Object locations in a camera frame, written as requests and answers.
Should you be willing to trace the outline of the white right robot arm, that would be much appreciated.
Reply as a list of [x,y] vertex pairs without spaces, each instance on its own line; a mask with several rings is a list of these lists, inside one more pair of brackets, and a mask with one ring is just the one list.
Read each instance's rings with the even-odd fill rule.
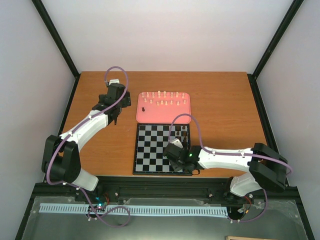
[[252,148],[215,149],[202,145],[186,147],[175,138],[165,147],[163,156],[176,172],[184,170],[191,174],[207,169],[241,171],[242,175],[227,180],[222,194],[231,203],[258,190],[283,192],[287,174],[292,171],[284,157],[263,143],[255,143]]

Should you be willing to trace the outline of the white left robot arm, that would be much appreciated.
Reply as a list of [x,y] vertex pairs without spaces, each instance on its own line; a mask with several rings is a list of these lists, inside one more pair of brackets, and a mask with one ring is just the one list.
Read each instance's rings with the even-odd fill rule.
[[86,190],[92,201],[103,198],[104,188],[98,178],[81,166],[80,151],[100,130],[116,123],[123,108],[131,106],[130,93],[118,79],[107,83],[107,93],[100,94],[98,103],[76,126],[45,141],[41,170],[49,180],[75,185]]

